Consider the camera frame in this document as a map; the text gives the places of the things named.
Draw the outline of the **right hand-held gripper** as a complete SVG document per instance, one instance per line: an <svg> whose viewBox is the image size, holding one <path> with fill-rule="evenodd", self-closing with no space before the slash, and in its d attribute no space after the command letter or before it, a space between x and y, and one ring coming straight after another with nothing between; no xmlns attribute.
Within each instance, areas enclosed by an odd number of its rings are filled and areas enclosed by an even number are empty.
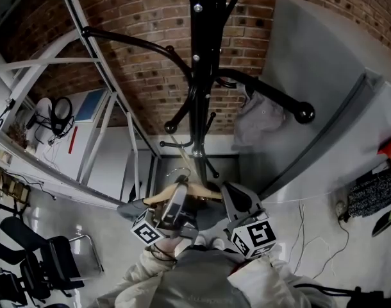
<svg viewBox="0 0 391 308"><path fill-rule="evenodd" d="M245 258L267 253L276 243L269 216L258 195L243 185L224 182L220 192L229 223L226 233Z"/></svg>

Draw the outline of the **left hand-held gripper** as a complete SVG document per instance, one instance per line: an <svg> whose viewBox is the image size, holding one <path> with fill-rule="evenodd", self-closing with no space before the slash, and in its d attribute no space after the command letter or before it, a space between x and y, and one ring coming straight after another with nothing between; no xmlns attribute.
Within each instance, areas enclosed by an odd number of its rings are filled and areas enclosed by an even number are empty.
<svg viewBox="0 0 391 308"><path fill-rule="evenodd" d="M199 229L187 200L188 176L178 176L176 185L166 200L150 204L133 222L131 233L146 246L177 237L195 243Z"/></svg>

